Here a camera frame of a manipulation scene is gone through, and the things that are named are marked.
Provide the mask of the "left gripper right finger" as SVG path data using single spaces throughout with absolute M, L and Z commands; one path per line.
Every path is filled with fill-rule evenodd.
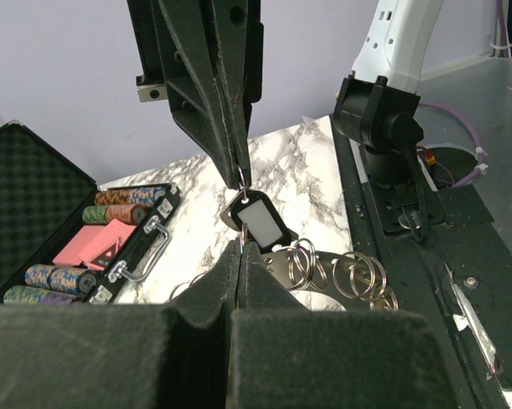
M 241 253 L 232 315 L 236 408 L 453 408 L 456 396 L 426 320 L 398 312 L 312 312 Z

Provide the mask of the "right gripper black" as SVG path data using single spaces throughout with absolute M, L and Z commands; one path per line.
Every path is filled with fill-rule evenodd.
M 199 116 L 228 187 L 249 167 L 247 127 L 262 97 L 258 1 L 129 1 L 142 102 L 167 100 L 174 118 Z

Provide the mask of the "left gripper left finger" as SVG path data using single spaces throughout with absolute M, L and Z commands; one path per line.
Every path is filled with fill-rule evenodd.
M 231 241 L 166 304 L 0 306 L 0 408 L 223 408 Z

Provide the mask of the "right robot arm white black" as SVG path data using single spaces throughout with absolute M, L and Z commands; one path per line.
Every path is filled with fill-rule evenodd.
M 381 1 L 333 117 L 345 136 L 387 153 L 421 140 L 414 122 L 439 1 Z M 131 1 L 141 101 L 169 103 L 176 125 L 213 161 L 226 187 L 251 184 L 247 137 L 262 96 L 257 1 Z

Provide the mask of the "metal keyring disc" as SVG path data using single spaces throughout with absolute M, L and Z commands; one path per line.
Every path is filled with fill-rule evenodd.
M 276 245 L 262 260 L 280 285 L 310 310 L 400 309 L 386 268 L 374 256 L 317 251 L 309 239 L 301 238 Z

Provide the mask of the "black white tag key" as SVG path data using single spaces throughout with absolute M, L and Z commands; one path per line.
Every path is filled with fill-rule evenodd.
M 276 246 L 289 246 L 298 235 L 285 225 L 264 192 L 247 187 L 242 169 L 239 165 L 237 168 L 238 192 L 221 211 L 221 221 L 240 232 L 242 240 L 255 241 L 262 253 L 271 252 Z

